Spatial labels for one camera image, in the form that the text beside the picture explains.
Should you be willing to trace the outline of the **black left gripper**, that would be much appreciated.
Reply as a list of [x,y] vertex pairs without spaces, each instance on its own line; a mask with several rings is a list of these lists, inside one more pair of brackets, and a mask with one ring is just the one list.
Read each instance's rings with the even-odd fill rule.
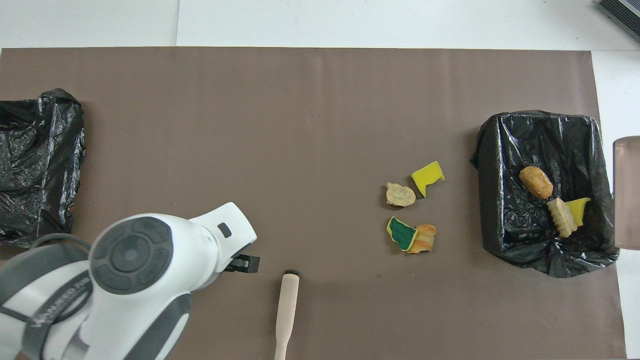
[[226,265],[225,272],[242,272],[253,274],[259,271],[261,258],[259,256],[238,254]]

